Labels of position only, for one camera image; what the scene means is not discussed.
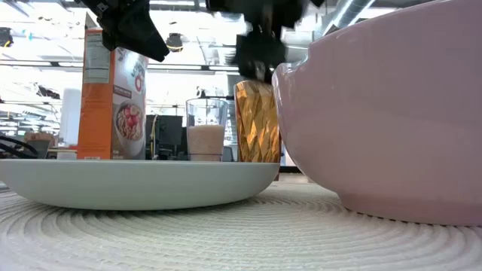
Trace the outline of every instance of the white plate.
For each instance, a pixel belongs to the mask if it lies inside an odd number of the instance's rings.
[[[0,179],[53,206],[155,210],[246,199],[268,187],[278,169],[276,163],[0,160]]]

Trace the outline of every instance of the box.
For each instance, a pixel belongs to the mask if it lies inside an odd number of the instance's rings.
[[[145,73],[148,58],[102,45],[87,29],[78,159],[145,159]]]

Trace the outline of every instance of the pink bowl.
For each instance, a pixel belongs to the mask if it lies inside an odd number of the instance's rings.
[[[348,208],[482,225],[481,0],[417,5],[310,45],[273,77],[283,140]]]

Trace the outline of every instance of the faceted gold vase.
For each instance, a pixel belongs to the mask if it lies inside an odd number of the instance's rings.
[[[279,163],[281,141],[273,87],[258,81],[235,86],[238,160]]]

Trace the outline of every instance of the round placemat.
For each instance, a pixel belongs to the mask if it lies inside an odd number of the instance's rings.
[[[96,212],[0,190],[0,269],[480,270],[482,229],[374,218],[315,184],[224,206]]]

